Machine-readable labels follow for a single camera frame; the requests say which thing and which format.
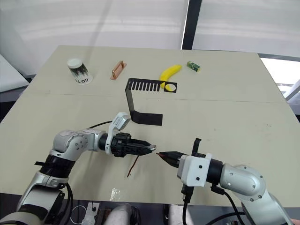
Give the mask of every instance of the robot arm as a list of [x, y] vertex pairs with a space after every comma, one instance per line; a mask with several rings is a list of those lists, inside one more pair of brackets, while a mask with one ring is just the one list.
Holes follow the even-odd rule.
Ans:
[[1, 219], [0, 225], [53, 223], [65, 196], [61, 189], [66, 186], [76, 160], [87, 150], [103, 150], [115, 157], [146, 155], [155, 150], [155, 145], [131, 139], [127, 133], [118, 133], [129, 121], [128, 115], [120, 112], [110, 124], [108, 134], [95, 129], [58, 133], [46, 161], [36, 162], [42, 167], [21, 197], [17, 212]]
[[209, 182], [213, 190], [220, 184], [241, 200], [242, 208], [252, 225], [293, 225], [279, 201], [266, 189], [263, 176], [254, 168], [223, 164], [212, 159], [211, 154], [204, 155], [196, 151], [191, 156], [180, 152], [157, 154], [168, 164], [178, 168], [177, 177], [184, 184], [182, 193], [190, 195], [188, 202], [194, 187], [204, 187]]

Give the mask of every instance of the paper cup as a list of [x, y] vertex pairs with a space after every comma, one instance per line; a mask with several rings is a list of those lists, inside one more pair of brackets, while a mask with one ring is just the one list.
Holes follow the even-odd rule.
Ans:
[[67, 67], [69, 67], [78, 84], [85, 85], [93, 80], [93, 76], [89, 74], [87, 68], [80, 59], [69, 59], [67, 61]]

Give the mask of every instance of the black comb-shaped plate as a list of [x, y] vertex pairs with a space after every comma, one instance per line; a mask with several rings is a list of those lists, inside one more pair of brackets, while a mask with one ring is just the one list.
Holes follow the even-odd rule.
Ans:
[[[165, 83], [164, 91], [176, 93], [177, 91], [177, 83], [169, 82], [169, 81], [159, 81], [159, 80], [148, 80], [148, 79], [138, 79], [138, 78], [129, 78], [125, 93], [128, 102], [128, 107], [130, 111], [131, 120], [135, 123], [139, 124], [148, 124], [148, 125], [156, 125], [161, 126], [163, 124], [163, 115], [156, 113], [144, 113], [135, 111], [135, 107], [133, 104], [132, 93], [131, 90], [142, 90], [142, 91], [159, 91], [160, 85]], [[166, 86], [168, 84], [174, 85], [174, 90], [167, 90]]]

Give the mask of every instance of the yellow banana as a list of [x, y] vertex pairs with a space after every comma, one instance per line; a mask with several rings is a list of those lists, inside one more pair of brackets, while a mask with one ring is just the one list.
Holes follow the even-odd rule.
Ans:
[[[176, 65], [173, 65], [171, 67], [169, 67], [168, 69], [166, 69], [164, 72], [162, 72], [161, 76], [160, 76], [160, 80], [161, 81], [168, 81], [168, 79], [173, 76], [175, 73], [177, 73], [178, 71], [181, 70], [181, 65], [179, 64], [176, 64]], [[165, 83], [162, 83], [161, 85], [161, 88], [165, 88]], [[168, 91], [172, 91], [168, 85], [166, 86], [166, 89]]]

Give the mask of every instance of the table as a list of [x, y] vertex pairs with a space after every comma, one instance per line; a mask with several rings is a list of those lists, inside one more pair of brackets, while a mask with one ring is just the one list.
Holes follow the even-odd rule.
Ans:
[[[90, 84], [73, 81], [66, 66], [72, 57], [83, 58], [94, 75]], [[116, 81], [110, 80], [119, 60], [127, 66]], [[186, 67], [188, 60], [201, 72]], [[158, 79], [173, 64], [183, 65], [170, 79], [178, 83], [177, 93], [133, 91], [135, 109], [162, 113], [163, 125], [130, 122], [123, 131], [156, 144], [156, 152], [189, 154], [194, 139], [202, 138], [199, 152], [256, 168], [284, 207], [299, 207], [300, 125], [258, 55], [244, 52], [59, 46], [0, 124], [0, 192], [25, 191], [39, 169], [35, 161], [45, 160], [58, 132], [129, 113], [128, 78]], [[98, 129], [107, 131], [108, 125]], [[134, 160], [83, 153], [70, 174], [74, 198], [182, 203], [176, 168], [149, 154], [139, 157], [127, 178]], [[191, 203], [229, 205], [210, 192], [209, 184], [195, 189]]]

